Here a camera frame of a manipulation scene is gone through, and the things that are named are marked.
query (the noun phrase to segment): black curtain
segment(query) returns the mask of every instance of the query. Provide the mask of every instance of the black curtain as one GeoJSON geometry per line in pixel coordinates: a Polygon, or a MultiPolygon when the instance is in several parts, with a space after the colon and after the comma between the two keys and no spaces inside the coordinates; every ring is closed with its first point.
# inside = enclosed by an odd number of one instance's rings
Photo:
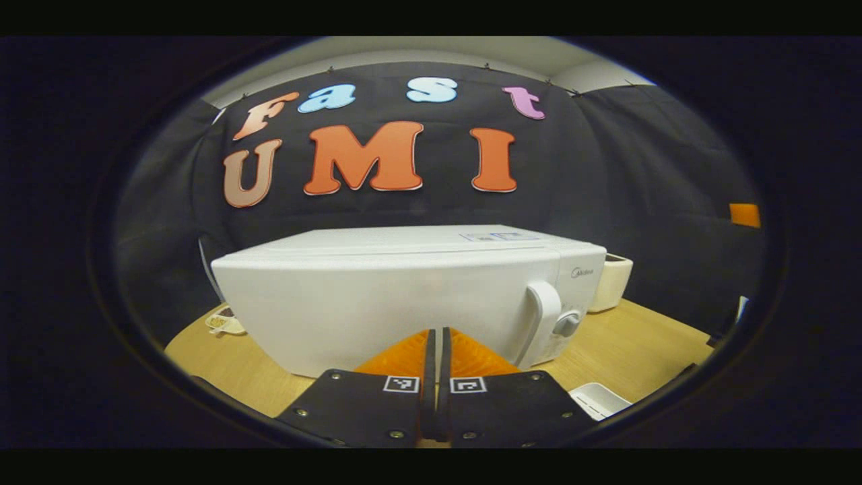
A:
{"type": "Polygon", "coordinates": [[[505,72],[441,63],[392,63],[325,72],[274,86],[218,110],[190,107],[140,160],[117,219],[118,280],[137,318],[162,343],[219,302],[202,263],[280,237],[322,228],[508,224],[605,246],[634,261],[625,298],[712,332],[740,295],[751,296],[765,247],[761,230],[732,224],[728,204],[759,202],[742,164],[696,113],[656,86],[627,86],[573,98],[558,87],[505,72]],[[457,97],[415,103],[407,83],[450,78],[457,97]],[[311,92],[355,85],[338,109],[300,113],[311,92]],[[504,87],[539,98],[542,120],[515,110],[504,87]],[[232,140],[248,111],[297,91],[267,126],[232,140]],[[368,180],[309,196],[315,129],[346,125],[367,143],[384,124],[422,123],[415,168],[422,188],[378,192],[368,180]],[[479,149],[473,128],[515,137],[517,189],[472,187],[479,149]],[[229,154],[248,150],[244,187],[253,185],[254,148],[273,138],[266,197],[229,205],[223,193],[229,154]]]}

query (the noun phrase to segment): microwave door handle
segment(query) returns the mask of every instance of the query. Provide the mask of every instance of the microwave door handle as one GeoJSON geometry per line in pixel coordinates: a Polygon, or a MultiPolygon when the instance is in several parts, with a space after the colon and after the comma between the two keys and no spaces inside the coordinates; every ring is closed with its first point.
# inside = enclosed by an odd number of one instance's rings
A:
{"type": "Polygon", "coordinates": [[[528,284],[527,293],[536,305],[536,317],[530,324],[524,348],[514,362],[520,370],[529,369],[539,358],[553,327],[557,324],[562,307],[557,289],[547,281],[528,284]]]}

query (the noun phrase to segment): orange letter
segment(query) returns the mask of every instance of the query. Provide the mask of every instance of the orange letter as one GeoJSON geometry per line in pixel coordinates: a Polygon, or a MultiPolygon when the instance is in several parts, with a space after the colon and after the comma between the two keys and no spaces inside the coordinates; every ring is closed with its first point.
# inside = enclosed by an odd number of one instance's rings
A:
{"type": "Polygon", "coordinates": [[[470,135],[479,140],[479,175],[473,187],[484,192],[513,192],[518,188],[509,175],[509,144],[515,137],[505,131],[474,128],[470,135]]]}
{"type": "Polygon", "coordinates": [[[233,207],[251,207],[266,197],[272,182],[272,159],[275,151],[281,146],[281,140],[276,138],[263,142],[254,149],[258,155],[258,173],[254,186],[248,190],[242,188],[242,162],[248,157],[248,150],[242,150],[228,155],[224,159],[224,198],[233,207]]]}
{"type": "Polygon", "coordinates": [[[364,147],[344,125],[327,126],[311,132],[317,142],[311,180],[305,184],[308,195],[338,192],[341,183],[332,178],[333,165],[338,167],[347,185],[358,190],[365,177],[378,163],[378,173],[371,186],[379,191],[409,191],[422,186],[413,164],[416,135],[424,127],[413,122],[391,122],[383,125],[364,147]]]}
{"type": "Polygon", "coordinates": [[[242,140],[252,133],[261,131],[267,125],[264,117],[274,118],[284,108],[285,102],[293,101],[296,98],[299,98],[299,93],[292,92],[291,94],[285,94],[281,98],[270,99],[266,103],[253,107],[248,111],[246,124],[242,125],[240,132],[234,135],[234,141],[242,140]]]}

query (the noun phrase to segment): blue letter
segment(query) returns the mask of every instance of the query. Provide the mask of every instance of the blue letter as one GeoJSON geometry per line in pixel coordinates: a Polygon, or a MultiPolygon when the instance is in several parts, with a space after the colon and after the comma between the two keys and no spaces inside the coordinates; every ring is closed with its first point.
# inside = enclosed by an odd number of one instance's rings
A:
{"type": "Polygon", "coordinates": [[[458,96],[453,88],[458,83],[449,78],[416,78],[407,83],[407,87],[414,91],[407,91],[407,99],[421,103],[446,103],[458,96]]]}
{"type": "Polygon", "coordinates": [[[322,108],[334,110],[352,103],[354,85],[334,85],[309,94],[309,100],[299,105],[300,113],[311,113],[322,108]]]}

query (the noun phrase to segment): microwave oven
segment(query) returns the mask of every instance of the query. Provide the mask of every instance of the microwave oven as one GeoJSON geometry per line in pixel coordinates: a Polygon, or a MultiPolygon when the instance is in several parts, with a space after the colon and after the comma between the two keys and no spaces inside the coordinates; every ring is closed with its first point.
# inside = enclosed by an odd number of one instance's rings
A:
{"type": "Polygon", "coordinates": [[[572,339],[605,255],[504,225],[371,227],[289,236],[225,255],[212,270],[248,335],[295,375],[352,370],[444,326],[526,370],[572,339]]]}

